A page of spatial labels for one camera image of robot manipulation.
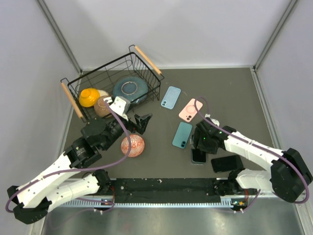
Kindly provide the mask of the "light blue phone case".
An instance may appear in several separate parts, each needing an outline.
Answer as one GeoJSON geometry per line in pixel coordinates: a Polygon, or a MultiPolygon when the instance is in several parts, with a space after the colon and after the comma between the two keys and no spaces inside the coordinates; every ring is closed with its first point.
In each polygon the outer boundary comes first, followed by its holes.
{"type": "Polygon", "coordinates": [[[180,88],[169,86],[168,90],[166,91],[161,101],[161,107],[172,110],[178,100],[180,93],[181,93],[180,88]]]}

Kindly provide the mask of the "teal phone black screen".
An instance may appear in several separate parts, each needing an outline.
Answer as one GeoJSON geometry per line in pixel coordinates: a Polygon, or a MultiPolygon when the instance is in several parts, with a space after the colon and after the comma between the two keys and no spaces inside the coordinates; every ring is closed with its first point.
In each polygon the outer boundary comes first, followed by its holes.
{"type": "Polygon", "coordinates": [[[191,163],[203,165],[206,163],[206,153],[199,149],[191,149],[191,163]]]}

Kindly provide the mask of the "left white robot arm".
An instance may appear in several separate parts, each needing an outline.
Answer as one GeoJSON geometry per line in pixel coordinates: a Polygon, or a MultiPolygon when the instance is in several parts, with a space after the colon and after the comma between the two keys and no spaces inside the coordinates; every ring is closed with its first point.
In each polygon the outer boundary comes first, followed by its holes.
{"type": "Polygon", "coordinates": [[[5,209],[24,224],[35,223],[58,206],[85,195],[106,194],[111,189],[111,179],[106,168],[121,163],[120,160],[91,167],[101,159],[100,151],[108,150],[125,134],[143,134],[152,114],[135,115],[135,121],[113,114],[113,119],[94,118],[81,129],[82,136],[68,147],[58,159],[33,180],[22,186],[7,189],[5,209]]]}

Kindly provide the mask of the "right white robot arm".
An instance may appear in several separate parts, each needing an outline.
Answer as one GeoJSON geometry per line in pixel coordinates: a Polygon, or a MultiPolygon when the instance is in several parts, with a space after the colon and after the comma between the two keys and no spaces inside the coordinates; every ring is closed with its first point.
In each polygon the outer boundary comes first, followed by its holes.
{"type": "Polygon", "coordinates": [[[293,148],[284,151],[263,145],[232,127],[220,128],[208,117],[196,125],[191,143],[194,149],[207,154],[223,149],[262,168],[259,171],[244,168],[230,174],[228,188],[232,193],[254,188],[271,191],[290,203],[295,203],[303,192],[309,193],[313,176],[301,154],[293,148]]]}

